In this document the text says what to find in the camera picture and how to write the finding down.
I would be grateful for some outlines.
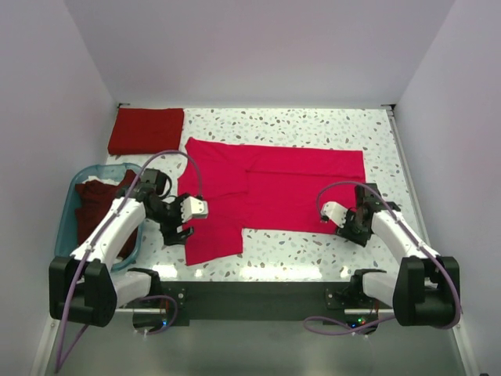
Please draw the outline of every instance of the black mounting bracket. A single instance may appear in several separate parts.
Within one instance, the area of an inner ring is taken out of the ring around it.
[[[61,320],[70,284],[79,260],[55,257],[49,266],[49,312],[53,319]],[[85,282],[77,284],[70,303],[68,320],[105,327],[117,307],[117,294],[105,264],[98,260],[85,263]]]
[[[453,257],[437,257],[437,260],[450,275],[460,294],[458,262]],[[428,278],[437,287],[425,286]],[[429,259],[411,256],[402,258],[400,263],[393,294],[393,310],[402,326],[443,327],[452,321],[456,307],[451,289],[434,263]]]

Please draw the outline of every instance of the floor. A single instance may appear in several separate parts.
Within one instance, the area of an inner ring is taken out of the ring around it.
[[[186,109],[181,150],[189,137],[231,144],[363,150],[366,180],[396,202],[418,231],[409,189],[385,110]],[[142,165],[147,155],[109,156],[107,164]],[[186,160],[166,156],[151,167],[168,173],[174,184]],[[155,269],[162,280],[347,280],[356,269],[397,273],[384,244],[373,237],[367,247],[334,235],[245,229],[242,255],[185,265],[183,246],[165,247],[158,225],[147,221],[136,267]]]

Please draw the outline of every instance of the folded red towel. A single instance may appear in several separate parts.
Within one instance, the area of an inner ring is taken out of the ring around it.
[[[182,108],[120,108],[108,143],[108,152],[123,155],[177,150],[184,118]]]

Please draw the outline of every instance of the blue laundry basket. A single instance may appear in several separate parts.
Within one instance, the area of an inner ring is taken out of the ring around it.
[[[56,256],[69,256],[70,253],[78,246],[77,217],[75,215],[75,209],[81,207],[81,200],[75,190],[75,185],[83,183],[89,176],[97,176],[100,179],[112,179],[113,181],[119,183],[125,177],[127,170],[132,170],[138,174],[141,168],[133,163],[122,163],[119,165],[96,164],[94,166],[84,168],[71,180],[66,202],[64,204],[63,216],[61,217],[61,222],[59,224],[59,232],[57,233],[55,249]],[[137,259],[141,248],[142,227],[143,223],[141,223],[138,227],[138,236],[132,253],[125,260],[114,264],[111,268],[112,271],[123,269]]]

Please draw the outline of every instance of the red clothing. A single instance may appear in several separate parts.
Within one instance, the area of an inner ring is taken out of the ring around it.
[[[195,232],[186,242],[187,265],[242,253],[243,228],[333,233],[332,222],[320,222],[317,194],[334,182],[365,182],[362,151],[227,145],[193,138],[186,150],[200,167],[209,207],[207,219],[189,224]],[[179,193],[197,194],[191,164],[178,184]],[[325,192],[321,204],[327,201],[355,206],[354,187]]]
[[[130,186],[134,178],[135,172],[127,170],[118,186],[101,183],[99,180],[75,185],[75,190],[81,199],[81,207],[75,209],[78,245],[84,243],[101,223],[110,210],[117,191],[123,186]],[[134,251],[137,236],[138,230],[135,230],[118,254],[120,257],[126,259]]]

